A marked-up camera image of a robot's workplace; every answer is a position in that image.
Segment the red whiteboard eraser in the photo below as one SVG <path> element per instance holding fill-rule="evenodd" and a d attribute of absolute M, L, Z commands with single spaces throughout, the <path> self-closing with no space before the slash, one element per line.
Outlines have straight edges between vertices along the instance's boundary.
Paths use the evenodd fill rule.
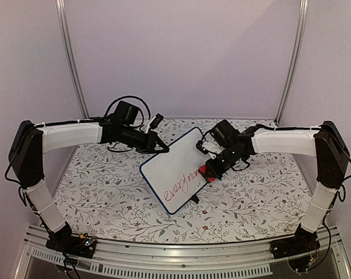
<path fill-rule="evenodd" d="M 207 183 L 212 183 L 216 179 L 215 175 L 209 170 L 206 164 L 198 168 L 198 172 Z"/>

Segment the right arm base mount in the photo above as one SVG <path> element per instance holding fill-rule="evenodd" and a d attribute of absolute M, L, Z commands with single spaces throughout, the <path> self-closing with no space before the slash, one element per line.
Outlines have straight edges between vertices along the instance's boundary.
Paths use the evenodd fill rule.
<path fill-rule="evenodd" d="M 295 256 L 301 253 L 315 251 L 320 248 L 316 232 L 308 232 L 298 225 L 293 237 L 270 242 L 270 252 L 275 259 Z"/>

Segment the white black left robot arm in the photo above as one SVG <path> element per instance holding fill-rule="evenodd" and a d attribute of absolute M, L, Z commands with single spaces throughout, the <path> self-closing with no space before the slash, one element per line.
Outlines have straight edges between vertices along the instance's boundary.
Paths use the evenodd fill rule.
<path fill-rule="evenodd" d="M 149 115 L 136 124 L 141 109 L 125 99 L 109 105 L 103 116 L 77 120 L 35 123 L 23 120 L 16 131 L 8 155 L 5 179 L 18 184 L 22 200 L 33 207 L 44 227 L 54 233 L 53 242 L 63 252 L 76 247 L 70 226 L 56 205 L 48 185 L 47 156 L 81 145 L 119 143 L 143 154 L 169 151 L 155 131 L 161 114 Z"/>

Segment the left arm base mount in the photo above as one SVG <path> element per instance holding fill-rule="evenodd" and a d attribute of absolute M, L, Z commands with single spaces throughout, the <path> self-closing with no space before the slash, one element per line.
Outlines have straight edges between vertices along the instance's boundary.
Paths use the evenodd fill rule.
<path fill-rule="evenodd" d="M 68 255 L 92 259 L 96 248 L 96 237 L 83 233 L 73 234 L 70 225 L 65 225 L 58 232 L 50 232 L 46 247 Z"/>

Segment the small whiteboard blue frame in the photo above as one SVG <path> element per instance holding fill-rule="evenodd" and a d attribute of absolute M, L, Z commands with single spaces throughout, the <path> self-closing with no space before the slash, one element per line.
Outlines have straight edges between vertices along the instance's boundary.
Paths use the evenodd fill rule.
<path fill-rule="evenodd" d="M 194 127 L 170 144 L 168 153 L 155 155 L 144 162 L 139 171 L 165 211 L 176 214 L 205 185 L 198 168 L 209 155 L 196 148 L 202 131 Z"/>

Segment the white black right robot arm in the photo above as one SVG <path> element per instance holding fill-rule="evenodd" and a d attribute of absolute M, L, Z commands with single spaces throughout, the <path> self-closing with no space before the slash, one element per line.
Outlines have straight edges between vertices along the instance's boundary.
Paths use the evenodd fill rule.
<path fill-rule="evenodd" d="M 198 172 L 210 183 L 221 179 L 238 161 L 261 153 L 290 153 L 315 157 L 317 161 L 316 186 L 307 212 L 297 229 L 300 232 L 290 241 L 294 253 L 303 253 L 312 245 L 314 234 L 331 210 L 339 189 L 348 179 L 346 171 L 351 164 L 348 148 L 332 121 L 311 127 L 268 127 L 262 124 L 239 132 L 222 120 L 208 131 L 221 151 L 211 151 L 200 139 L 197 149 L 209 154 L 210 159 Z"/>

